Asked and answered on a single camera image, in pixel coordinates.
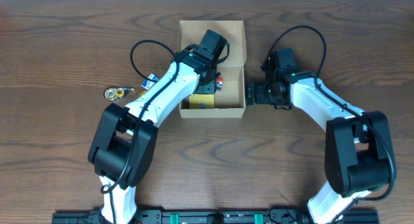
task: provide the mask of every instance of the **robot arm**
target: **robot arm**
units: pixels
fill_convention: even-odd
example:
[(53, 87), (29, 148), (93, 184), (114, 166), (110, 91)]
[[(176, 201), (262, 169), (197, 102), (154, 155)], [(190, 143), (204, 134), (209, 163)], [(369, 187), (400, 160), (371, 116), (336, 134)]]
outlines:
[[(159, 126), (199, 85), (219, 76), (215, 67), (225, 60), (219, 56), (226, 44), (222, 36), (207, 30), (199, 46), (190, 45), (175, 55), (167, 73), (146, 94), (125, 107), (111, 104), (105, 109), (88, 160), (103, 185), (113, 186), (111, 192), (104, 193), (101, 210), (107, 221), (120, 224), (132, 220), (136, 214), (135, 188), (151, 164)], [(131, 134), (132, 141), (117, 136), (117, 132)]]
[[(326, 132), (325, 173), (327, 182), (318, 194), (307, 203), (313, 223), (330, 223), (341, 218), (343, 210), (355, 199), (365, 197), (390, 183), (387, 155), (379, 140), (368, 131), (370, 123), (385, 140), (393, 161), (393, 150), (387, 118), (379, 111), (367, 113), (342, 100), (309, 71), (299, 72), (291, 49), (279, 50), (262, 65), (266, 71), (265, 82), (249, 84), (249, 104), (271, 104), (298, 107), (306, 112)], [(346, 104), (352, 113), (339, 106)], [(368, 143), (368, 149), (356, 151), (355, 143)]]

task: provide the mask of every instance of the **black cable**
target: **black cable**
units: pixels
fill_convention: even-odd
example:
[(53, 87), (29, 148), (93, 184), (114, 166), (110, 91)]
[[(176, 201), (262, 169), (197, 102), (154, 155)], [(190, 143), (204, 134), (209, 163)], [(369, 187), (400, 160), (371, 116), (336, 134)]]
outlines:
[(192, 50), (192, 49), (194, 49), (195, 47), (197, 47), (198, 45), (196, 45), (195, 43), (193, 43), (193, 44), (190, 44), (190, 45), (188, 45), (185, 49), (186, 50)]
[(386, 155), (387, 155), (387, 163), (389, 166), (389, 185), (387, 190), (378, 197), (356, 197), (353, 199), (353, 202), (346, 207), (342, 212), (340, 212), (339, 214), (337, 214), (336, 218), (333, 219), (332, 223), (334, 223), (336, 221), (336, 219), (338, 217), (340, 217), (342, 214), (344, 214), (347, 210), (350, 209), (350, 207), (352, 205), (354, 205), (355, 203), (357, 203), (358, 201), (379, 201), (381, 199), (386, 198), (392, 191), (393, 187), (394, 187), (394, 182), (395, 182), (395, 177), (396, 177), (396, 172), (395, 172), (395, 162), (392, 160), (391, 154), (388, 150), (387, 144), (385, 142), (385, 140), (381, 137), (381, 135), (379, 134), (379, 132), (364, 118), (362, 118), (360, 116), (360, 114), (354, 112), (353, 110), (349, 109), (347, 107), (347, 104), (342, 104), (341, 102), (337, 101), (335, 98), (333, 98), (331, 95), (329, 95), (328, 93), (326, 93), (322, 88), (321, 85), (318, 84), (318, 78), (319, 78), (319, 74), (321, 73), (322, 67), (323, 67), (323, 63), (325, 62), (325, 57), (326, 57), (326, 52), (327, 52), (327, 47), (326, 47), (326, 42), (325, 42), (325, 38), (323, 37), (323, 35), (321, 34), (321, 32), (319, 32), (319, 30), (316, 30), (313, 27), (307, 26), (307, 25), (299, 25), (299, 26), (295, 26), (292, 27), (290, 29), (288, 29), (287, 31), (285, 31), (284, 33), (282, 33), (282, 35), (280, 35), (277, 40), (273, 43), (273, 45), (271, 46), (269, 53), (267, 54), (267, 57), (265, 59), (265, 63), (266, 60), (269, 59), (270, 54), (272, 53), (274, 47), (276, 46), (276, 44), (279, 42), (279, 40), (285, 36), (287, 33), (289, 33), (292, 30), (295, 30), (297, 28), (307, 28), (310, 30), (313, 30), (315, 33), (317, 33), (317, 35), (319, 35), (320, 39), (322, 40), (322, 44), (323, 44), (323, 54), (322, 54), (322, 59), (321, 59), (321, 63), (318, 67), (318, 70), (316, 72), (316, 76), (314, 78), (314, 83), (316, 88), (318, 89), (318, 91), (320, 91), (323, 95), (325, 95), (327, 98), (329, 98), (330, 100), (332, 100), (336, 105), (340, 106), (344, 111), (349, 112), (350, 114), (354, 115), (358, 120), (360, 120), (364, 125), (367, 126), (367, 129), (380, 141), (381, 147), (384, 149)]
[(227, 45), (227, 55), (224, 58), (218, 59), (216, 64), (223, 63), (227, 59), (228, 55), (230, 55), (230, 43), (227, 42), (226, 45)]
[(109, 202), (111, 203), (112, 210), (112, 220), (113, 224), (116, 224), (116, 214), (115, 214), (115, 205), (114, 205), (114, 195), (112, 192), (109, 193)]
[(293, 219), (293, 221), (297, 221), (297, 219), (289, 212), (288, 209), (286, 209), (287, 214), (290, 216), (290, 218)]
[[(165, 44), (163, 44), (163, 43), (161, 43), (159, 41), (152, 40), (152, 39), (146, 39), (146, 40), (139, 41), (138, 43), (136, 43), (132, 47), (131, 53), (130, 53), (130, 55), (131, 55), (131, 63), (133, 64), (134, 69), (137, 71), (137, 73), (139, 75), (143, 76), (138, 71), (138, 69), (136, 69), (136, 67), (135, 67), (135, 65), (133, 63), (133, 60), (132, 60), (132, 55), (134, 53), (134, 50), (139, 45), (141, 45), (143, 43), (155, 43), (157, 45), (160, 45), (160, 46), (164, 47), (165, 49), (168, 50), (169, 53), (171, 53), (171, 55), (173, 56), (174, 60), (177, 61), (177, 59), (175, 57), (175, 53), (167, 45), (165, 45)], [(131, 142), (133, 142), (134, 144), (132, 144), (131, 148), (128, 151), (128, 154), (127, 154), (127, 157), (126, 157), (126, 160), (125, 160), (125, 164), (124, 164), (124, 167), (122, 168), (121, 174), (119, 175), (118, 179), (113, 183), (113, 185), (111, 185), (109, 188), (108, 188), (108, 185), (103, 185), (101, 187), (101, 193), (102, 194), (108, 194), (109, 193), (110, 197), (112, 197), (112, 191), (116, 188), (116, 186), (119, 185), (119, 182), (123, 179), (123, 177), (126, 176), (126, 172), (127, 172), (128, 166), (129, 166), (129, 162), (131, 161), (132, 152), (134, 151), (134, 148), (135, 148), (136, 138), (138, 137), (138, 131), (139, 131), (139, 126), (140, 126), (140, 122), (141, 122), (142, 116), (144, 115), (145, 111), (148, 109), (148, 106), (151, 104), (151, 102), (159, 94), (161, 94), (161, 92), (163, 92), (171, 83), (173, 83), (175, 81), (175, 79), (178, 76), (179, 70), (180, 70), (179, 63), (176, 63), (176, 66), (177, 66), (177, 68), (175, 69), (175, 73), (173, 74), (173, 76), (171, 77), (171, 79), (163, 87), (161, 87), (153, 96), (151, 96), (151, 98), (149, 98), (149, 100), (143, 105), (143, 107), (141, 109), (141, 112), (140, 112), (138, 118), (136, 119), (134, 134), (133, 134), (133, 137), (132, 137), (132, 140), (131, 140)], [(112, 208), (112, 213), (114, 215), (115, 212), (114, 212), (113, 202), (111, 202), (111, 208)]]
[(275, 224), (282, 224), (282, 223), (280, 223), (280, 222), (278, 222), (278, 221), (274, 220), (274, 219), (272, 218), (272, 215), (269, 213), (269, 211), (271, 211), (274, 207), (278, 207), (278, 205), (272, 205), (271, 207), (269, 207), (269, 209), (268, 209), (268, 210), (267, 210), (267, 212), (266, 212), (266, 216), (268, 216), (268, 217), (269, 217), (269, 219), (270, 219), (271, 221), (273, 221)]

